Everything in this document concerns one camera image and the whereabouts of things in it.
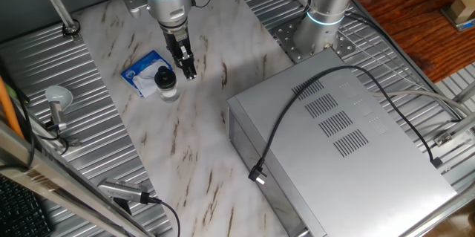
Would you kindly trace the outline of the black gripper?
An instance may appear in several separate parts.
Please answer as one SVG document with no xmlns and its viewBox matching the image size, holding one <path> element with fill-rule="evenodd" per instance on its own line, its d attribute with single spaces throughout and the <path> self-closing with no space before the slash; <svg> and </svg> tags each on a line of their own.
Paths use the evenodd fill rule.
<svg viewBox="0 0 475 237">
<path fill-rule="evenodd" d="M 197 72 L 194 66 L 194 55 L 191 53 L 188 20 L 178 22 L 159 22 L 177 68 L 182 69 L 187 80 L 195 79 Z"/>
</svg>

